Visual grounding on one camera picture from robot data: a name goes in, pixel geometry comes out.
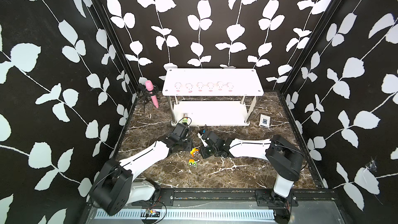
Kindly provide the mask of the green cement mixer truck toy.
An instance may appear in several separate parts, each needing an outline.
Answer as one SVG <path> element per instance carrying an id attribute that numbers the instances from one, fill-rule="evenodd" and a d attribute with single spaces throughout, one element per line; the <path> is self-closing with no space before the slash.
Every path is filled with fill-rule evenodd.
<path id="1" fill-rule="evenodd" d="M 197 161 L 194 160 L 194 159 L 189 159 L 188 165 L 189 165 L 189 167 L 196 168 L 197 167 Z"/>

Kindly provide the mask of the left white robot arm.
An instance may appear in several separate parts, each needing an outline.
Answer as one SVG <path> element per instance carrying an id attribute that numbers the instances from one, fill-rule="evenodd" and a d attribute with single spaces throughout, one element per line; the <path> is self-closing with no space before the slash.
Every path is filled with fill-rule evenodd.
<path id="1" fill-rule="evenodd" d="M 178 123 L 173 131 L 158 138 L 141 152 L 120 161 L 108 160 L 89 191 L 90 199 L 110 216 L 117 214 L 127 204 L 150 200 L 157 190 L 155 184 L 134 180 L 170 154 L 192 148 L 189 133 L 188 124 Z"/>

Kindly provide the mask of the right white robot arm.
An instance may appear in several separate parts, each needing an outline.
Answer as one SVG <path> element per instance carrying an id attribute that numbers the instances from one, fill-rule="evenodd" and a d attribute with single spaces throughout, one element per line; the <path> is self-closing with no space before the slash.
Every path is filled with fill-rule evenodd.
<path id="1" fill-rule="evenodd" d="M 293 184 L 299 180 L 304 154 L 280 135 L 266 140 L 223 140 L 213 131 L 199 134 L 203 145 L 200 154 L 204 159 L 211 156 L 223 158 L 248 157 L 268 161 L 277 172 L 273 193 L 287 198 Z"/>

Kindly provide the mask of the yellow orange dump truck toy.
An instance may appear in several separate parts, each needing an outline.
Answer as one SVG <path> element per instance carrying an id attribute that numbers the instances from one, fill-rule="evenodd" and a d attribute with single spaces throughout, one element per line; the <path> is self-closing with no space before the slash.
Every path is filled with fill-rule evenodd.
<path id="1" fill-rule="evenodd" d="M 198 155 L 200 154 L 200 151 L 199 151 L 199 149 L 197 149 L 197 148 L 195 147 L 195 148 L 193 148 L 193 149 L 190 151 L 190 154 L 191 154 L 191 156 L 192 156 L 193 158 L 195 158 L 196 156 L 198 156 Z"/>

